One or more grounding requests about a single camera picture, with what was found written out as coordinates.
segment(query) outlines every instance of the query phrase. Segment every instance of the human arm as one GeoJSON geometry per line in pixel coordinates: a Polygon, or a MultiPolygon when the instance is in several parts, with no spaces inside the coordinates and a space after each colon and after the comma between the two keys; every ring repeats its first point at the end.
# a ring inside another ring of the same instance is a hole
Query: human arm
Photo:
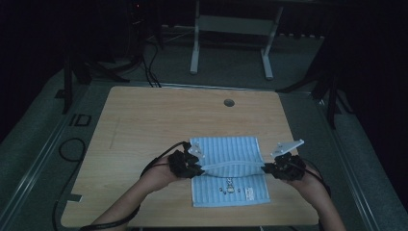
{"type": "MultiPolygon", "coordinates": [[[[92,224],[109,223],[128,217],[134,212],[144,199],[154,191],[166,187],[178,178],[170,171],[167,165],[167,157],[161,158],[149,169],[126,193],[124,193],[107,211],[105,211],[92,224]]],[[[108,231],[126,230],[127,223],[110,229],[108,231]]]]}
{"type": "MultiPolygon", "coordinates": [[[[319,174],[310,167],[306,169],[319,174]]],[[[312,174],[305,172],[301,180],[285,181],[299,191],[302,197],[318,212],[320,222],[325,231],[344,231],[345,227],[326,188],[312,174]]]]}

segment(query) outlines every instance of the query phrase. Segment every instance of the white label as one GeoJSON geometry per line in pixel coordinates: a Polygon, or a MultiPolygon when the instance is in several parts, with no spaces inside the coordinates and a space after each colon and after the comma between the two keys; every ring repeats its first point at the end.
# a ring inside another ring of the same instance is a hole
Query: white label
{"type": "Polygon", "coordinates": [[[254,190],[252,188],[245,188],[246,200],[254,200],[254,190]]]}

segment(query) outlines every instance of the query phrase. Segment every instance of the blue cloth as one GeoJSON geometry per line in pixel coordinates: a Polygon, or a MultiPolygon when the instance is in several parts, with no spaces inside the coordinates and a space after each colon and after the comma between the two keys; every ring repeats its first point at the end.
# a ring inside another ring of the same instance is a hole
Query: blue cloth
{"type": "Polygon", "coordinates": [[[193,207],[269,203],[264,165],[255,137],[192,138],[205,174],[191,180],[193,207]]]}

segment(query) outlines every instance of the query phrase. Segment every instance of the tabletop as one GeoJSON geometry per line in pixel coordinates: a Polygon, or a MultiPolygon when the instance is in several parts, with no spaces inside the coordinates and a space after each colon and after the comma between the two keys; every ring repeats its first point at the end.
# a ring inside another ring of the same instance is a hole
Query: tabletop
{"type": "MultiPolygon", "coordinates": [[[[278,142],[293,141],[272,91],[113,87],[90,141],[62,225],[92,223],[139,178],[144,167],[179,141],[194,137],[254,136],[265,162],[278,142]],[[224,104],[225,100],[233,102],[224,104]]],[[[308,225],[318,215],[291,186],[267,176],[268,204],[194,208],[191,180],[150,194],[135,227],[308,225]]]]}

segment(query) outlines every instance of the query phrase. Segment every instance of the dark background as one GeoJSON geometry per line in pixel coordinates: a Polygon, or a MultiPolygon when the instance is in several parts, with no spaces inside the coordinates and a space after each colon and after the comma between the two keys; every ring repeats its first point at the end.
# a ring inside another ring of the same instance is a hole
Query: dark background
{"type": "MultiPolygon", "coordinates": [[[[218,1],[209,13],[251,16],[246,1],[218,1]],[[232,11],[229,4],[237,6],[232,11]]],[[[314,68],[340,77],[339,87],[363,125],[405,208],[408,207],[408,5],[406,1],[284,4],[279,33],[325,36],[314,68]]],[[[64,66],[67,44],[112,61],[128,30],[127,1],[12,1],[0,9],[0,140],[21,119],[47,80],[64,66]]],[[[158,1],[160,23],[192,25],[194,1],[158,1]]],[[[269,9],[257,12],[271,17],[269,9]]]]}

